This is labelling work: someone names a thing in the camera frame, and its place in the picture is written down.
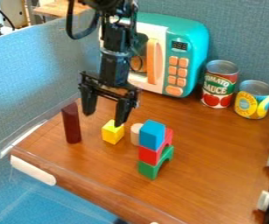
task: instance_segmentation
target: toy microwave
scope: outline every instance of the toy microwave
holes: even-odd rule
[[[158,94],[189,95],[207,58],[207,28],[184,18],[139,13],[138,32],[149,40],[139,50],[140,58],[131,60],[136,72],[130,72],[129,82]]]

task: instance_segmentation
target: yellow can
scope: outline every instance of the yellow can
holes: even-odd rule
[[[235,100],[235,112],[249,119],[262,119],[269,110],[269,85],[259,80],[240,84]]]

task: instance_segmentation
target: block tower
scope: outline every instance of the block tower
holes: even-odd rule
[[[173,131],[162,123],[148,120],[139,131],[138,171],[156,179],[162,164],[173,159]]]

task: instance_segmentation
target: microwave display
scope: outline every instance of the microwave display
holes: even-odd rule
[[[182,51],[186,51],[188,49],[188,43],[172,41],[172,48],[182,50]]]

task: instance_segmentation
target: red block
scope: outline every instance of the red block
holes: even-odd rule
[[[157,165],[158,162],[160,161],[163,149],[166,146],[171,145],[172,141],[173,141],[173,130],[166,128],[166,139],[156,151],[150,150],[143,146],[139,146],[139,153],[138,153],[139,160],[149,165]]]

